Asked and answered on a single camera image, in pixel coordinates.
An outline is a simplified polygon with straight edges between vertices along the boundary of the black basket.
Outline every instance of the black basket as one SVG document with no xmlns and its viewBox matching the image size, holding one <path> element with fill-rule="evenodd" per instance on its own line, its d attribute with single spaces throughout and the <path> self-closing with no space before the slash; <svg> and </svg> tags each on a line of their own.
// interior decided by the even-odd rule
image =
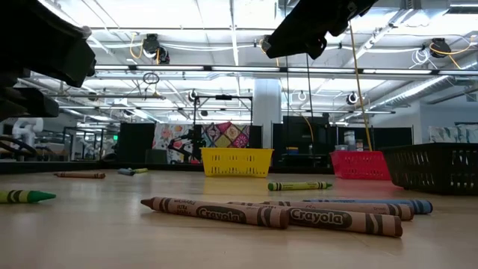
<svg viewBox="0 0 478 269">
<path fill-rule="evenodd" d="M 478 144 L 430 143 L 383 149 L 392 182 L 435 194 L 478 195 Z"/>
</svg>

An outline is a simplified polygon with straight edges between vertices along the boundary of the crayon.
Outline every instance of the crayon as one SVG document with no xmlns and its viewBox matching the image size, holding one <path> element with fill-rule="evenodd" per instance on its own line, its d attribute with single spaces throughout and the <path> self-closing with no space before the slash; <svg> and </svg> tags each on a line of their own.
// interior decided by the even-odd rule
<svg viewBox="0 0 478 269">
<path fill-rule="evenodd" d="M 154 197 L 141 200 L 141 204 L 156 211 L 182 214 L 192 217 L 203 217 L 245 223 L 257 226 L 285 229 L 289 225 L 289 214 L 286 210 L 253 207 L 243 205 L 227 205 L 218 202 L 203 202 L 166 197 Z"/>
<path fill-rule="evenodd" d="M 330 188 L 327 182 L 271 182 L 267 185 L 269 191 L 320 190 Z"/>
<path fill-rule="evenodd" d="M 401 220 L 412 220 L 415 213 L 409 205 L 403 204 L 367 204 L 367 203 L 345 203 L 345 202 L 285 202 L 267 201 L 265 205 L 294 206 L 300 208 L 330 209 L 339 211 L 362 212 L 371 214 L 389 214 L 397 216 Z"/>
<path fill-rule="evenodd" d="M 360 200 L 360 199 L 309 199 L 304 202 L 358 202 L 358 203 L 388 203 L 392 205 L 404 204 L 413 208 L 415 214 L 429 214 L 433 205 L 428 200 Z"/>
<path fill-rule="evenodd" d="M 121 169 L 118 169 L 118 173 L 122 174 L 122 175 L 127 175 L 127 176 L 134 176 L 134 174 L 136 173 L 134 170 L 128 168 L 121 168 Z"/>
<path fill-rule="evenodd" d="M 250 202 L 239 202 L 242 206 L 255 206 Z M 403 234 L 402 221 L 397 216 L 370 214 L 350 211 L 336 211 L 313 208 L 297 208 L 281 205 L 264 205 L 269 209 L 288 210 L 290 225 L 308 226 L 321 229 L 337 229 L 361 232 L 370 235 L 400 237 Z"/>
<path fill-rule="evenodd" d="M 55 194 L 41 191 L 0 191 L 0 203 L 32 203 L 55 198 Z"/>
<path fill-rule="evenodd" d="M 146 173 L 148 172 L 148 168 L 140 168 L 140 169 L 133 169 L 135 173 Z"/>
<path fill-rule="evenodd" d="M 54 173 L 57 177 L 71 177 L 79 179 L 104 179 L 106 175 L 104 173 L 78 173 L 78 172 L 59 172 Z"/>
</svg>

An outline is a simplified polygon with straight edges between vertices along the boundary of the brown crayon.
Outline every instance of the brown crayon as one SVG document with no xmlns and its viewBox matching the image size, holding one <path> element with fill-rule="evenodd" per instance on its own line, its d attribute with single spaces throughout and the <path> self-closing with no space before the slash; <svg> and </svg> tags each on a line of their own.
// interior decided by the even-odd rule
<svg viewBox="0 0 478 269">
<path fill-rule="evenodd" d="M 401 220 L 412 220 L 415 213 L 409 205 L 367 204 L 345 202 L 285 202 L 267 201 L 265 205 L 283 205 L 299 208 L 330 209 L 339 211 L 362 212 L 370 214 L 389 214 L 398 216 Z"/>
<path fill-rule="evenodd" d="M 263 205 L 270 209 L 288 210 L 290 224 L 322 229 L 337 229 L 361 232 L 371 235 L 400 237 L 403 234 L 402 221 L 397 216 L 362 212 L 336 211 L 313 208 L 296 208 L 282 205 L 265 205 L 251 202 L 229 202 L 230 205 Z"/>
<path fill-rule="evenodd" d="M 289 225 L 287 210 L 254 207 L 244 205 L 227 205 L 218 202 L 203 202 L 166 197 L 153 197 L 141 200 L 141 204 L 152 210 L 165 213 L 203 217 L 212 220 L 246 223 L 257 226 L 285 229 Z"/>
<path fill-rule="evenodd" d="M 104 173 L 79 173 L 79 172 L 59 172 L 54 173 L 57 177 L 70 177 L 79 179 L 104 179 L 106 175 Z"/>
</svg>

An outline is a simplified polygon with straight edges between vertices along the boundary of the red basket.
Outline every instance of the red basket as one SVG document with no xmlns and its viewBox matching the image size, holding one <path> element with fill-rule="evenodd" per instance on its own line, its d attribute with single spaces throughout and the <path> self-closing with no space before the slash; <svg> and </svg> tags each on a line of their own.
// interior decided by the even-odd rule
<svg viewBox="0 0 478 269">
<path fill-rule="evenodd" d="M 339 178 L 391 180 L 382 152 L 336 151 L 330 156 Z"/>
</svg>

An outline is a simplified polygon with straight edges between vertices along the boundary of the white pillar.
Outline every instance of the white pillar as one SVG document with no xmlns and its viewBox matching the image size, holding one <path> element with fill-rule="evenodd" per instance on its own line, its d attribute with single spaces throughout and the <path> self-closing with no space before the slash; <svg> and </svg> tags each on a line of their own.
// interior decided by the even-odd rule
<svg viewBox="0 0 478 269">
<path fill-rule="evenodd" d="M 262 147 L 272 148 L 272 123 L 282 121 L 281 85 L 278 79 L 256 79 L 252 122 L 262 126 Z"/>
</svg>

